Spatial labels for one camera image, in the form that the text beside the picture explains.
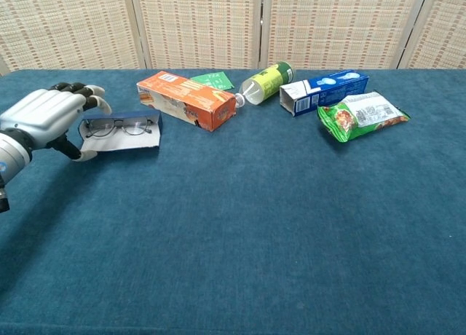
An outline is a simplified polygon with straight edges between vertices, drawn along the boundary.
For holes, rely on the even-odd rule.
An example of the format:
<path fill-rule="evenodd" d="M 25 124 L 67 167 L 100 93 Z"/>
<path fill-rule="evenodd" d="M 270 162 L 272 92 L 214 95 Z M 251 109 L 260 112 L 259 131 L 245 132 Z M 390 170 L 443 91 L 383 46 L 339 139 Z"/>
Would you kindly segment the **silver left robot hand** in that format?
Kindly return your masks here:
<path fill-rule="evenodd" d="M 1 114 L 1 132 L 18 136 L 27 152 L 53 148 L 75 162 L 87 161 L 97 152 L 78 149 L 66 133 L 86 110 L 98 108 L 110 114 L 104 95 L 102 87 L 80 82 L 34 90 Z"/>

